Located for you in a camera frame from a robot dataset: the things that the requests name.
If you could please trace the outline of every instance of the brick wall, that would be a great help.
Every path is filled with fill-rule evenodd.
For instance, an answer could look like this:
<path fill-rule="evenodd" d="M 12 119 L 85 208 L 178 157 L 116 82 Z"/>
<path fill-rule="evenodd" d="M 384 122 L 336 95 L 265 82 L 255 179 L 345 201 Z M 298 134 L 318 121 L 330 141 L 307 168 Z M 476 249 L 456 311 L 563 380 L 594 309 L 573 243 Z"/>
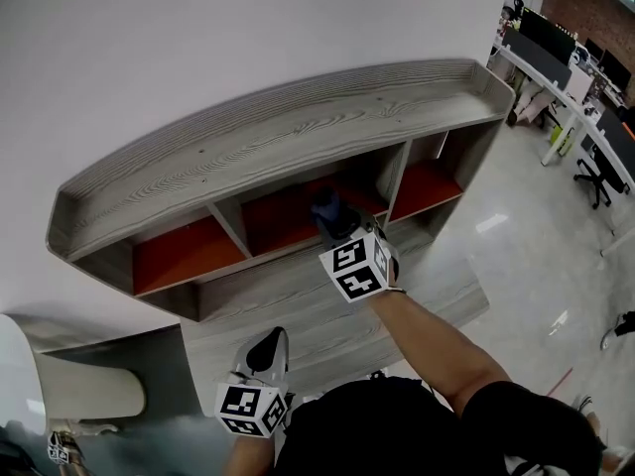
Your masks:
<path fill-rule="evenodd" d="M 544 0 L 542 13 L 560 23 L 584 44 L 590 37 L 610 50 L 632 73 L 627 105 L 635 105 L 635 13 L 618 0 Z"/>

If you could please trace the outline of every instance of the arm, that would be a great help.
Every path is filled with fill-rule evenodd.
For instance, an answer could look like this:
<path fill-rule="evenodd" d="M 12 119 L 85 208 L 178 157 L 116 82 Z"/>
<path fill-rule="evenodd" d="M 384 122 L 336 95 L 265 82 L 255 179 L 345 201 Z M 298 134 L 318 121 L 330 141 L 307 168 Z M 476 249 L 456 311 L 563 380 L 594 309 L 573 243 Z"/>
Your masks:
<path fill-rule="evenodd" d="M 386 292 L 369 302 L 408 363 L 458 416 L 478 390 L 510 381 L 489 354 L 410 297 Z"/>
<path fill-rule="evenodd" d="M 266 476 L 274 466 L 274 438 L 240 436 L 225 467 L 225 476 Z"/>

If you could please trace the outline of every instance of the black and white marker cube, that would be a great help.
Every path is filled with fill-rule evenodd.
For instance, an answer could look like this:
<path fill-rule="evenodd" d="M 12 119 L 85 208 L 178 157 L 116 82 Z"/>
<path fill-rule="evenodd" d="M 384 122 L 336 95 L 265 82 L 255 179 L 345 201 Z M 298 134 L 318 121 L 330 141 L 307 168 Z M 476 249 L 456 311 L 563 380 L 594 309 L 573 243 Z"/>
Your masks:
<path fill-rule="evenodd" d="M 388 288 L 390 253 L 375 233 L 319 255 L 328 276 L 349 303 Z"/>
<path fill-rule="evenodd" d="M 70 462 L 70 457 L 63 448 L 49 446 L 49 458 L 57 465 L 66 465 Z"/>
<path fill-rule="evenodd" d="M 287 412 L 280 388 L 218 385 L 214 413 L 231 433 L 271 437 Z"/>

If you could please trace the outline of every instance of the office chair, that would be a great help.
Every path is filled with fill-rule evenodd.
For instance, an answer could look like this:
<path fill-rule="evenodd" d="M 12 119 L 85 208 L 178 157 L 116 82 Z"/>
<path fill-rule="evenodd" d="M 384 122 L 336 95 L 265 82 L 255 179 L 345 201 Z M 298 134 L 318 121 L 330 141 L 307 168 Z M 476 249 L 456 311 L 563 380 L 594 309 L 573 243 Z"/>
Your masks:
<path fill-rule="evenodd" d="M 606 197 L 606 201 L 604 204 L 606 206 L 611 205 L 611 198 L 608 196 L 608 192 L 604 188 L 602 184 L 605 180 L 608 181 L 608 184 L 611 185 L 618 193 L 622 193 L 624 190 L 628 191 L 628 185 L 622 181 L 622 178 L 619 177 L 617 171 L 611 165 L 611 163 L 606 159 L 606 156 L 602 154 L 602 152 L 597 148 L 597 146 L 593 145 L 593 160 L 597 164 L 597 168 L 599 169 L 599 175 L 595 173 L 594 170 L 590 168 L 590 166 L 584 161 L 584 159 L 579 159 L 577 161 L 578 166 L 584 166 L 584 168 L 588 171 L 588 175 L 575 175 L 573 179 L 578 181 L 579 179 L 584 179 L 586 181 L 590 181 L 595 186 L 595 203 L 593 204 L 593 209 L 596 210 L 599 206 L 600 200 L 600 192 L 604 194 Z"/>

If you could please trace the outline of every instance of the black shirt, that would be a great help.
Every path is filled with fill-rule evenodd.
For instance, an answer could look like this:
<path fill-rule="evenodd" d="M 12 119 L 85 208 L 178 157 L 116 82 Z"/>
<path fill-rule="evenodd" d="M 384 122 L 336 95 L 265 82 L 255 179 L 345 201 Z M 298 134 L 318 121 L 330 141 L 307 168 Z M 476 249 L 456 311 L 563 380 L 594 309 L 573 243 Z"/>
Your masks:
<path fill-rule="evenodd" d="M 505 456 L 526 460 L 510 470 Z M 459 419 L 419 381 L 356 381 L 300 406 L 276 475 L 525 474 L 541 464 L 596 476 L 601 447 L 586 419 L 513 383 L 478 391 Z"/>

